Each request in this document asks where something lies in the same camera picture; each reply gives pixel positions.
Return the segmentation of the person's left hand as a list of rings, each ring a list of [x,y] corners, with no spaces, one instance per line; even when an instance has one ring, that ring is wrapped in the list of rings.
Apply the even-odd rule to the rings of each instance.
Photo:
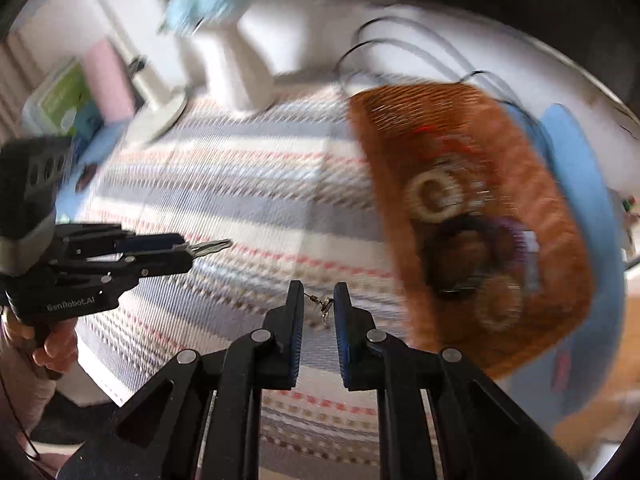
[[[24,354],[28,354],[35,366],[58,374],[66,374],[77,362],[76,325],[76,318],[55,324],[46,341],[30,350],[35,341],[35,330],[23,325],[11,311],[6,311],[2,316],[2,327],[9,342]]]

